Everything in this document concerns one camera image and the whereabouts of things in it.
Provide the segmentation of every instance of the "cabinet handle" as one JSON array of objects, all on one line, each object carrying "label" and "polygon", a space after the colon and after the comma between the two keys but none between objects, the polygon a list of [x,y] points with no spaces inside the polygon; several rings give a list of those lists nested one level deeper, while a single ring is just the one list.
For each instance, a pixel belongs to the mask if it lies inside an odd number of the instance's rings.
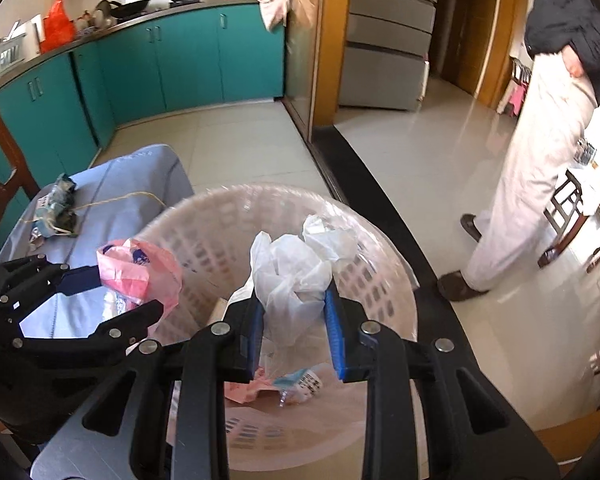
[{"label": "cabinet handle", "polygon": [[38,90],[38,95],[40,97],[42,97],[43,91],[42,91],[42,85],[40,84],[40,78],[39,77],[35,78],[34,82],[36,84],[36,89]]},{"label": "cabinet handle", "polygon": [[29,81],[29,94],[31,95],[31,101],[36,100],[36,93],[33,91],[33,83]]}]

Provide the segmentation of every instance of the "black jacket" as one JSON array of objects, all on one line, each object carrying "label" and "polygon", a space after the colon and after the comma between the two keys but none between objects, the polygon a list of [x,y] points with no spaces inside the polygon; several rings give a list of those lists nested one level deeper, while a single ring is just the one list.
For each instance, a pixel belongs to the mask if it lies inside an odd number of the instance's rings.
[{"label": "black jacket", "polygon": [[526,50],[555,54],[570,44],[600,104],[600,12],[591,0],[534,0],[526,20]]}]

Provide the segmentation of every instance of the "white pants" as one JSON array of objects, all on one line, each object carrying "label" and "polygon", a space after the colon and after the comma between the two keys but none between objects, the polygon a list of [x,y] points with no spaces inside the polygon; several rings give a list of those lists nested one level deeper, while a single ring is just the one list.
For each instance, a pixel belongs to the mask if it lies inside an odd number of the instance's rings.
[{"label": "white pants", "polygon": [[472,289],[489,290],[536,240],[558,176],[596,106],[589,78],[571,77],[561,54],[536,56],[491,210],[475,221],[482,239],[462,270]]}]

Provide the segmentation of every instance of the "black floor threshold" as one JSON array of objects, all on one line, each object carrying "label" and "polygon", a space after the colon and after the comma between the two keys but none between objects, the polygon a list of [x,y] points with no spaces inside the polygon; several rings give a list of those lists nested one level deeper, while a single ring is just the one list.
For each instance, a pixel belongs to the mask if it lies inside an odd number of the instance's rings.
[{"label": "black floor threshold", "polygon": [[[314,128],[310,149],[334,196],[386,234],[413,268],[420,283],[420,288],[414,292],[418,307],[418,340],[451,339],[457,349],[475,361],[456,313],[438,292],[437,278],[431,265],[394,205],[351,145],[337,128],[326,126]],[[417,184],[405,182],[404,185]]]}]

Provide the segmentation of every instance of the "kitchen countertop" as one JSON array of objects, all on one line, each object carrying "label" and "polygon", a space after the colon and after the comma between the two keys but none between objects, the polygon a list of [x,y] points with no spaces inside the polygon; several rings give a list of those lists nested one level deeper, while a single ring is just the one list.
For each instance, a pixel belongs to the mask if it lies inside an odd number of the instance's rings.
[{"label": "kitchen countertop", "polygon": [[150,22],[151,20],[156,20],[157,18],[163,18],[165,16],[171,16],[172,14],[179,14],[181,12],[188,12],[190,10],[199,10],[199,9],[207,9],[209,7],[225,7],[225,6],[233,6],[233,5],[249,5],[249,4],[257,4],[256,0],[220,0],[218,2],[200,2],[198,4],[190,4],[186,6],[173,7],[173,9],[163,9],[156,10],[155,12],[149,12],[144,16],[139,16],[138,18],[129,20],[128,22],[120,23],[115,27],[106,28],[105,30],[100,30],[87,36],[86,38],[81,38],[80,40],[72,41],[71,43],[67,43],[63,46],[60,46],[50,52],[45,52],[40,56],[35,57],[34,59],[30,59],[29,61],[24,61],[7,72],[4,72],[0,75],[0,88],[5,86],[7,83],[10,83],[17,77],[24,74],[27,70],[31,70],[33,67],[39,65],[40,63],[45,62],[48,59],[51,59],[54,56],[58,56],[60,54],[64,54],[69,50],[73,50],[85,43],[89,43],[90,41],[97,41],[102,38],[105,38],[109,34],[115,34],[120,30],[124,30],[129,27],[133,27],[135,25],[139,25],[140,23]]}]

